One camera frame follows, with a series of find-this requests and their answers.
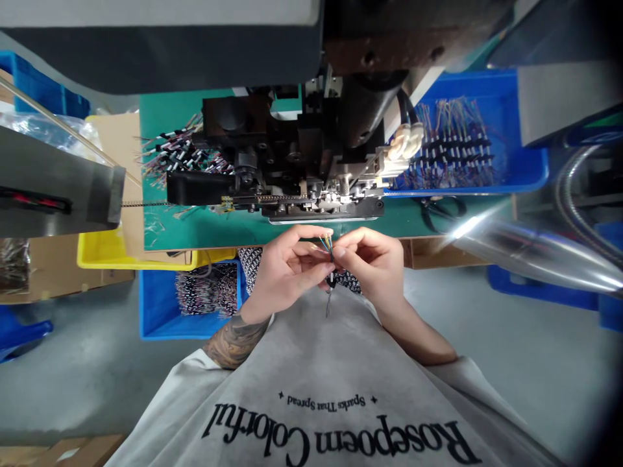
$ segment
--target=white t-shirt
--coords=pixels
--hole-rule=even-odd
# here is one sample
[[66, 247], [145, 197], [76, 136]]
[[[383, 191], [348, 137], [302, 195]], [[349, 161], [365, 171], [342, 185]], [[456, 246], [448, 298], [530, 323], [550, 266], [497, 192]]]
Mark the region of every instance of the white t-shirt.
[[174, 367], [107, 466], [536, 466], [560, 462], [462, 357], [422, 367], [338, 287], [275, 315], [249, 358]]

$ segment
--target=tattoo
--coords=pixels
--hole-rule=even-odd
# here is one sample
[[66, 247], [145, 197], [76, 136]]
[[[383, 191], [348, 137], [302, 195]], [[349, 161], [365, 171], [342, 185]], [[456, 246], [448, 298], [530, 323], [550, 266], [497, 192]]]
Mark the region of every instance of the tattoo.
[[248, 358], [258, 344], [270, 319], [259, 324], [247, 324], [240, 315], [234, 315], [203, 346], [217, 365], [225, 370], [235, 370]]

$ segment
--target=hand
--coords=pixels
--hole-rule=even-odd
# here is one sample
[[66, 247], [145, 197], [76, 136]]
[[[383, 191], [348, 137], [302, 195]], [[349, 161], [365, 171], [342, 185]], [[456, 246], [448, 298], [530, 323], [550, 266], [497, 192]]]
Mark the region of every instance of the hand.
[[333, 235], [333, 230], [296, 225], [264, 246], [255, 287], [240, 314], [247, 324], [263, 322], [324, 281], [335, 265], [329, 255], [301, 238]]
[[361, 292], [377, 308], [403, 301], [404, 258], [398, 239], [359, 227], [333, 243], [340, 266], [361, 283]]

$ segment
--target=blue plastic bin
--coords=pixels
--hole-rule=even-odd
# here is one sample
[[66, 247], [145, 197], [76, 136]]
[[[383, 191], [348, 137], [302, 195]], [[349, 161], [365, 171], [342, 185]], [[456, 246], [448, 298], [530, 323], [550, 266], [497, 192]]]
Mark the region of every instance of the blue plastic bin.
[[[220, 261], [238, 266], [238, 309], [246, 301], [245, 275], [239, 259]], [[182, 316], [175, 289], [175, 271], [142, 270], [140, 281], [140, 331], [144, 341], [209, 339], [227, 320], [219, 313]]]
[[457, 187], [429, 190], [385, 190], [386, 196], [414, 197], [432, 195], [498, 195], [535, 191], [548, 178], [548, 151], [527, 149], [521, 145], [517, 72], [488, 70], [479, 72], [445, 73], [437, 79], [422, 98], [436, 119], [439, 99], [459, 97], [476, 99], [491, 140], [493, 167], [505, 174], [497, 186]]
[[[86, 118], [91, 104], [84, 97], [65, 89], [48, 78], [19, 55], [0, 51], [0, 68], [13, 75], [13, 84], [56, 115]], [[21, 99], [15, 98], [16, 112], [36, 112]]]
[[[595, 230], [616, 247], [623, 248], [623, 222], [597, 224]], [[623, 300], [531, 279], [517, 284], [512, 282], [511, 273], [499, 266], [487, 268], [487, 279], [491, 288], [501, 293], [598, 311], [602, 328], [623, 332]]]
[[8, 306], [0, 305], [0, 363], [14, 360], [53, 330], [51, 321], [23, 326]]

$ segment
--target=green table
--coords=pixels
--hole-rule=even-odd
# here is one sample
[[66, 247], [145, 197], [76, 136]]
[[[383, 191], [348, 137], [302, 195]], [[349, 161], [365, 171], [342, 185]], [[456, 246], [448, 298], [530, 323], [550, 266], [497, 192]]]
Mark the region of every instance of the green table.
[[[233, 95], [231, 90], [192, 91], [143, 95], [140, 98], [141, 135], [153, 138], [182, 128], [191, 116], [201, 111], [201, 101], [209, 97]], [[144, 200], [162, 200], [166, 192], [143, 184]], [[509, 197], [464, 197], [468, 215], [476, 215], [499, 203], [506, 203], [503, 215], [512, 216]], [[384, 198], [385, 215], [375, 221], [328, 222], [321, 225], [335, 230], [335, 237], [368, 226], [392, 237], [425, 237], [435, 235], [423, 223], [420, 209], [410, 198]], [[185, 248], [224, 248], [228, 246], [263, 245], [287, 226], [269, 224], [260, 213], [236, 211], [224, 215], [195, 209], [182, 219], [174, 214], [182, 208], [153, 206], [145, 208], [145, 249], [178, 250]]]

